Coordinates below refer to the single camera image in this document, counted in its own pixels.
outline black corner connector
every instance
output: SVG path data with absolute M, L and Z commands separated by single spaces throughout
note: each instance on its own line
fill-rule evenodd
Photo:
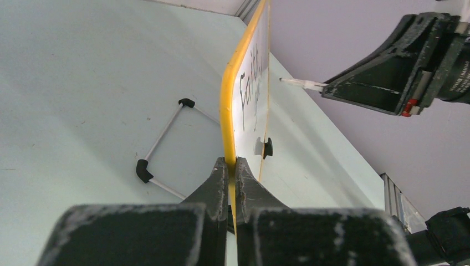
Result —
M 266 159 L 267 156 L 273 156 L 273 141 L 270 137 L 268 138 L 268 142 L 264 144 L 263 159 Z
M 154 176 L 147 171 L 147 165 L 149 165 L 149 162 L 144 159 L 139 159 L 137 161 L 137 166 L 135 167 L 135 172 L 137 173 L 137 176 L 142 180 L 144 183 L 148 183 L 149 180 L 151 180 Z
M 194 104 L 196 104 L 193 100 L 188 98 L 183 98 L 178 101 L 178 104 L 182 104 L 183 107 L 188 106 L 189 108 L 193 108 Z

